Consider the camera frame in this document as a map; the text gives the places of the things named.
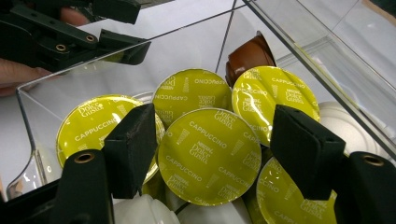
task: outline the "human hand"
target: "human hand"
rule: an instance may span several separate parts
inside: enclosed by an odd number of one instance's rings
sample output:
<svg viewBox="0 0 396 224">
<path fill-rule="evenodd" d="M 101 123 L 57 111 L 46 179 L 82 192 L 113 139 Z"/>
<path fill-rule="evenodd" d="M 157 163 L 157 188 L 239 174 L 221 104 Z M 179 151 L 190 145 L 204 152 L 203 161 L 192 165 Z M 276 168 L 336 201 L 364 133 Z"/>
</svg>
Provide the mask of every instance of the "human hand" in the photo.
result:
<svg viewBox="0 0 396 224">
<path fill-rule="evenodd" d="M 70 7 L 61 9 L 60 20 L 75 26 L 88 23 L 87 18 Z M 49 74 L 50 72 L 43 68 L 32 68 L 25 64 L 0 58 L 0 96 L 12 95 L 22 83 Z"/>
</svg>

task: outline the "yellow coffee capsule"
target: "yellow coffee capsule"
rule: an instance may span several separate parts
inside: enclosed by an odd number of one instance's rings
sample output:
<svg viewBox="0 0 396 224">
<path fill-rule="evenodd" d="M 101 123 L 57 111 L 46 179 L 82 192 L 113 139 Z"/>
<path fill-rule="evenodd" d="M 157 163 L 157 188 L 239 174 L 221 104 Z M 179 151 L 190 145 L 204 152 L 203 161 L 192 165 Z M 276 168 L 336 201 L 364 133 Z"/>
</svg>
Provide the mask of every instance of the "yellow coffee capsule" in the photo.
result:
<svg viewBox="0 0 396 224">
<path fill-rule="evenodd" d="M 72 154 L 84 149 L 102 149 L 105 138 L 121 122 L 128 112 L 143 103 L 131 96 L 110 94 L 102 95 L 84 102 L 74 108 L 62 123 L 57 138 L 56 150 L 58 162 L 64 162 Z M 164 127 L 156 116 L 157 142 L 163 138 Z M 151 162 L 145 181 L 156 172 L 155 160 Z"/>
<path fill-rule="evenodd" d="M 180 117 L 158 147 L 158 165 L 168 188 L 184 201 L 204 206 L 244 194 L 261 162 L 259 140 L 248 124 L 218 108 Z"/>
<path fill-rule="evenodd" d="M 233 112 L 251 126 L 265 146 L 270 145 L 276 105 L 288 105 L 319 120 L 314 93 L 294 74 L 278 67 L 247 70 L 233 86 Z"/>
<path fill-rule="evenodd" d="M 304 199 L 288 173 L 275 159 L 262 168 L 257 183 L 257 201 L 265 220 L 270 223 L 336 223 L 336 193 L 328 201 Z"/>
<path fill-rule="evenodd" d="M 204 69 L 188 69 L 168 77 L 154 92 L 152 102 L 165 129 L 195 109 L 232 109 L 230 87 L 217 74 Z"/>
</svg>

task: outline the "transparent acrylic container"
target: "transparent acrylic container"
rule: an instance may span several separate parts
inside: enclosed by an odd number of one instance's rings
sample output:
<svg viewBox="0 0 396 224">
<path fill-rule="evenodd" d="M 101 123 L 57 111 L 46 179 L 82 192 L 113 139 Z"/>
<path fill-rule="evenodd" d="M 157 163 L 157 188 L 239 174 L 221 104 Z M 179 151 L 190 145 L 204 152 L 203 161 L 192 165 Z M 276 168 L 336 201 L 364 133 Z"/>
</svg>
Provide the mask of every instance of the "transparent acrylic container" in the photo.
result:
<svg viewBox="0 0 396 224">
<path fill-rule="evenodd" d="M 32 156 L 8 191 L 15 191 L 22 183 L 24 193 L 60 178 L 55 139 L 77 105 L 104 94 L 130 95 L 149 102 L 166 77 L 189 68 L 203 68 L 225 77 L 228 55 L 257 31 L 268 42 L 278 67 L 300 77 L 319 103 L 338 101 L 394 160 L 396 120 L 392 112 L 396 111 L 396 91 L 385 77 L 387 72 L 381 74 L 374 61 L 363 59 L 340 37 L 345 35 L 341 26 L 346 29 L 349 13 L 361 2 L 342 1 L 342 6 L 342 11 L 321 18 L 314 12 L 322 16 L 321 10 L 329 12 L 331 6 L 325 1 L 235 1 L 226 12 L 151 38 L 140 64 L 111 62 L 122 53 L 114 52 L 20 86 L 18 98 Z M 389 63 L 389 69 L 395 67 Z"/>
</svg>

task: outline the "brown coffee capsule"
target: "brown coffee capsule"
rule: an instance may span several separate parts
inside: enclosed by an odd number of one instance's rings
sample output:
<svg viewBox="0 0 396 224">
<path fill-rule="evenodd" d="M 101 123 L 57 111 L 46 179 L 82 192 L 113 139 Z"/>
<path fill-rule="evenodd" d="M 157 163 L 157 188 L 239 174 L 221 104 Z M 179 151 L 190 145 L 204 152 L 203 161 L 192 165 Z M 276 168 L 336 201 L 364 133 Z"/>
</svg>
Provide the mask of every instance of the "brown coffee capsule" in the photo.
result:
<svg viewBox="0 0 396 224">
<path fill-rule="evenodd" d="M 257 66 L 276 66 L 274 56 L 260 31 L 248 42 L 228 56 L 226 80 L 232 87 L 235 81 L 248 69 Z"/>
</svg>

